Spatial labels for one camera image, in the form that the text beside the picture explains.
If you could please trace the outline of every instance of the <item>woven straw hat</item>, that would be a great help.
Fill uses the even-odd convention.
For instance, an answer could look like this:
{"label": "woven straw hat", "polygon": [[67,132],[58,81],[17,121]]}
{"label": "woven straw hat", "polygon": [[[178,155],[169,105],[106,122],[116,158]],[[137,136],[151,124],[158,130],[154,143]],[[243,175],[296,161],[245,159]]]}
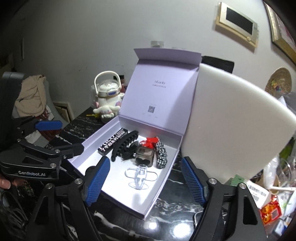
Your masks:
{"label": "woven straw hat", "polygon": [[275,85],[277,85],[280,88],[281,92],[284,94],[288,94],[291,92],[292,78],[289,70],[281,67],[270,76],[270,79],[265,87],[265,91],[270,93],[274,97],[277,95]]}

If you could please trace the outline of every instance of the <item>black marble table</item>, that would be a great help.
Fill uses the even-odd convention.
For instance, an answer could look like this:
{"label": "black marble table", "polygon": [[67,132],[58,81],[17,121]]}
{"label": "black marble table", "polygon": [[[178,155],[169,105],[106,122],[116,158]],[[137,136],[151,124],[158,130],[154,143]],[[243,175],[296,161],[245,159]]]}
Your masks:
{"label": "black marble table", "polygon": [[[87,109],[56,136],[49,145],[60,146],[82,143],[103,126]],[[196,203],[181,173],[181,154],[153,208],[145,220],[141,220],[119,208],[102,195],[90,207],[95,225],[102,239],[125,240],[189,240],[194,230],[193,215],[202,211]]]}

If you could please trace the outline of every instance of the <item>purple box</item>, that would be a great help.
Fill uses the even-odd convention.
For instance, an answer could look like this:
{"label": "purple box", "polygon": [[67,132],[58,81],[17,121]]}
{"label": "purple box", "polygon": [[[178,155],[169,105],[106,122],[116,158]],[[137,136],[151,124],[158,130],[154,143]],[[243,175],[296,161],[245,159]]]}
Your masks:
{"label": "purple box", "polygon": [[158,136],[165,145],[168,163],[157,169],[156,162],[148,170],[158,179],[146,181],[146,190],[136,190],[125,171],[136,168],[133,162],[120,157],[111,162],[111,169],[102,187],[105,197],[139,218],[145,218],[172,169],[189,121],[201,54],[178,49],[135,49],[139,58],[128,84],[119,115],[89,137],[84,152],[71,159],[82,174],[98,163],[97,148],[121,128],[139,131],[138,140]]}

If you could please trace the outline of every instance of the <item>box lid flap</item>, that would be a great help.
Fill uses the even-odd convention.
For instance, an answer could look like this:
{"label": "box lid flap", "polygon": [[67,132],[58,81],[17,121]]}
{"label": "box lid flap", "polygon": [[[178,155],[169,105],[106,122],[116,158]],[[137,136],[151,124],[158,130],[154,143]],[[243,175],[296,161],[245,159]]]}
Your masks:
{"label": "box lid flap", "polygon": [[139,58],[119,115],[184,135],[201,54],[178,49],[135,49]]}

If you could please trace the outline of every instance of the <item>black and white checkered scrunchie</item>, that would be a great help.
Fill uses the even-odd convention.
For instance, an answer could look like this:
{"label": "black and white checkered scrunchie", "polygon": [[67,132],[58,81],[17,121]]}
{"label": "black and white checkered scrunchie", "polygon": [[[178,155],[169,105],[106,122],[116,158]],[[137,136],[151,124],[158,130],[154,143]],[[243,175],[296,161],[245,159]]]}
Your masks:
{"label": "black and white checkered scrunchie", "polygon": [[156,157],[157,157],[157,167],[158,168],[164,168],[165,165],[167,164],[167,153],[166,150],[163,146],[163,143],[161,140],[158,138],[158,142],[153,144],[154,150],[156,152]]}

